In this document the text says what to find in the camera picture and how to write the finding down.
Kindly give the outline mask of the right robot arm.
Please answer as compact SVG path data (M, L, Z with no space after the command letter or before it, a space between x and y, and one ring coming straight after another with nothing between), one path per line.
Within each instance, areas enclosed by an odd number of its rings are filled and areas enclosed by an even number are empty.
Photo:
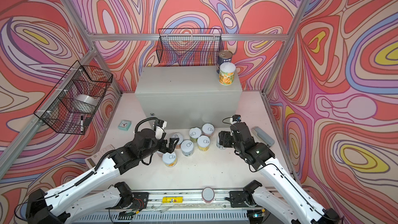
M257 180L243 188L249 206L261 206L284 224L338 224L341 217L332 208L325 208L312 198L284 169L270 147L256 142L244 122L230 125L229 131L220 131L219 144L232 148L249 166L252 173L268 179L282 198L274 196Z

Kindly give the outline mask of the dark blue tomato can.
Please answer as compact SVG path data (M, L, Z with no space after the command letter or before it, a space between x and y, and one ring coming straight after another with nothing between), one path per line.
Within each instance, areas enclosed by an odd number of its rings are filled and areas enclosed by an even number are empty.
M217 73L219 74L221 64L225 62L231 62L233 53L229 50L221 50L217 56Z

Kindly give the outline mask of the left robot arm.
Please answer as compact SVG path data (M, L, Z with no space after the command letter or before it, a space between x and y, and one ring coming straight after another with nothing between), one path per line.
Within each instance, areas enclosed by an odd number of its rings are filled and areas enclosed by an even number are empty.
M142 129L132 141L106 152L95 167L59 187L48 191L35 190L29 195L25 217L29 224L71 224L105 208L126 208L134 200L129 186L116 183L101 193L89 193L105 182L144 164L153 154L171 153L177 138L165 139L162 129Z

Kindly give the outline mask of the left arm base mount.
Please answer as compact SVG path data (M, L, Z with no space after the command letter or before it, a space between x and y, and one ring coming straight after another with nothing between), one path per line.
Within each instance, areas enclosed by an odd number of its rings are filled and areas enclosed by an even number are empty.
M116 206L108 209L132 209L142 210L147 208L149 192L134 191L132 193L120 194L121 199Z

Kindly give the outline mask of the light blue spotted can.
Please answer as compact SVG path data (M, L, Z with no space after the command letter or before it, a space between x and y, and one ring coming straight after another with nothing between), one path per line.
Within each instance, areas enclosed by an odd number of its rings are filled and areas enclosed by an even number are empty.
M226 149L225 147L223 147L223 146L220 144L220 137L217 137L216 146L217 146L217 148L220 149L220 150L225 150L225 149Z

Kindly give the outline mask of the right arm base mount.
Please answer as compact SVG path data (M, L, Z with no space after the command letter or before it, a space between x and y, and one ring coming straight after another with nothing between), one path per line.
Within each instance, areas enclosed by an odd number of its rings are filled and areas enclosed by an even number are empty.
M232 208L263 208L267 209L264 206L259 205L255 200L252 194L243 191L230 191L229 195L225 197L225 200L228 201Z

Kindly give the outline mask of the yellow peach can plastic lid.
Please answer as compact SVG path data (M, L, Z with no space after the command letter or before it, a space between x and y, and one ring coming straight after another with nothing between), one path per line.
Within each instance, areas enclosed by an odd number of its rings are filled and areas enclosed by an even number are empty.
M228 86L234 82L236 66L232 62L225 62L219 68L219 82Z

